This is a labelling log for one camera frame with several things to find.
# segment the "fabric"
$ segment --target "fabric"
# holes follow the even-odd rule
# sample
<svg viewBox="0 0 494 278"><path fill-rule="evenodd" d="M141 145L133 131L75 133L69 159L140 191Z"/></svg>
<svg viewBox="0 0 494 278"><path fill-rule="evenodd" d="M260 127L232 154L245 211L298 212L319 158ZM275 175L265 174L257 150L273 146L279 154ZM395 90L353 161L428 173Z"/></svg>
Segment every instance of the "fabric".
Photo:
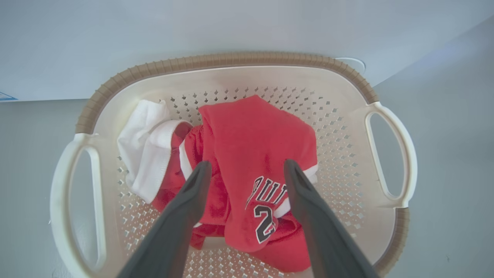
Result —
<svg viewBox="0 0 494 278"><path fill-rule="evenodd" d="M164 101L141 100L117 139L120 156L128 170L125 181L130 191L147 203L155 199L161 187L172 155L172 135L179 126L183 139L192 127L189 123L171 121Z"/></svg>
<svg viewBox="0 0 494 278"><path fill-rule="evenodd" d="M207 160L211 183L190 245L200 249L206 237L223 236L231 247L283 272L307 269L304 233L289 212L283 164L293 159L317 181L312 127L258 96L203 106L199 112L202 126L168 121L150 132L144 147L150 145L150 152L142 152L133 188L162 211L197 164ZM147 178L140 180L141 173Z"/></svg>

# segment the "laundry basket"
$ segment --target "laundry basket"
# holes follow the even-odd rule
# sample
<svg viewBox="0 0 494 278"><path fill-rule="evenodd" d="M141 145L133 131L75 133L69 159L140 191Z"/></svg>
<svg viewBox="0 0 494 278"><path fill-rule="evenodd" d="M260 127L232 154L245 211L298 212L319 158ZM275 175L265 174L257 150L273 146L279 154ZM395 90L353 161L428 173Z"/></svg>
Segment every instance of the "laundry basket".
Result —
<svg viewBox="0 0 494 278"><path fill-rule="evenodd" d="M407 238L416 183L415 150L400 120L383 107L370 85L346 64L324 56L245 52L172 59L135 66L103 84L88 101L55 170L50 214L55 243L75 277L115 277L160 215L132 194L117 136L138 101L165 100L173 119L202 123L198 108L259 95L316 131L319 171L315 184L377 272L384 276ZM389 193L370 129L382 116L396 135L404 162L399 196ZM81 255L69 213L77 160L87 150L92 164L98 259ZM189 249L184 277L311 277L281 273L258 259L207 238Z"/></svg>

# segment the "number 2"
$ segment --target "number 2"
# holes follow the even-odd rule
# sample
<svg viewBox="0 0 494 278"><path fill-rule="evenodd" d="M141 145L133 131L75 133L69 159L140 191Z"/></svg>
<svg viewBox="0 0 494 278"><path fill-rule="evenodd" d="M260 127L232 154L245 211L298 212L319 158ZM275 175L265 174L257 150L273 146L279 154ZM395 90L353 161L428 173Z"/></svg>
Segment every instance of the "number 2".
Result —
<svg viewBox="0 0 494 278"><path fill-rule="evenodd" d="M273 223L273 210L267 206L257 205L254 208L254 217L259 218L263 215L264 219L255 230L259 243L265 242L276 231L275 224Z"/></svg>

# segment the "white trim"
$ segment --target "white trim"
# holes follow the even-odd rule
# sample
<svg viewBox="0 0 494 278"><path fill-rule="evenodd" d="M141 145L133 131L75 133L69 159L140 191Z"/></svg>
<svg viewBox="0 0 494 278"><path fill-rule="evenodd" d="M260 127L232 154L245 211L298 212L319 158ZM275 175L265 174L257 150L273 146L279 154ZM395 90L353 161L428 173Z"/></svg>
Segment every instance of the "white trim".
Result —
<svg viewBox="0 0 494 278"><path fill-rule="evenodd" d="M273 213L274 217L280 218L281 216L287 214L290 211L290 200L288 200L288 197L283 200L281 205L275 209L275 212Z"/></svg>
<svg viewBox="0 0 494 278"><path fill-rule="evenodd" d="M161 187L171 157L171 138L175 129L186 121L167 121L157 126L144 144L139 171L131 191L151 203Z"/></svg>
<svg viewBox="0 0 494 278"><path fill-rule="evenodd" d="M189 161L189 157L187 156L187 152L185 151L185 140L182 141L180 147L178 148L180 153L180 168L182 169L182 173L184 174L185 180L187 180L192 174L192 166Z"/></svg>
<svg viewBox="0 0 494 278"><path fill-rule="evenodd" d="M311 182L311 183L316 183L317 182L317 176L316 176L316 172L317 170L319 169L319 165L316 164L310 168L308 168L307 170L304 170L304 174L305 176L307 176L307 179ZM278 206L278 208L276 208L275 212L273 213L274 217L276 218L280 218L281 216L287 214L289 211L290 211L291 207L290 207L290 200L288 199L288 197L283 200L283 202Z"/></svg>
<svg viewBox="0 0 494 278"><path fill-rule="evenodd" d="M317 183L317 170L319 170L319 164L316 164L304 171L305 176L307 176L312 184Z"/></svg>

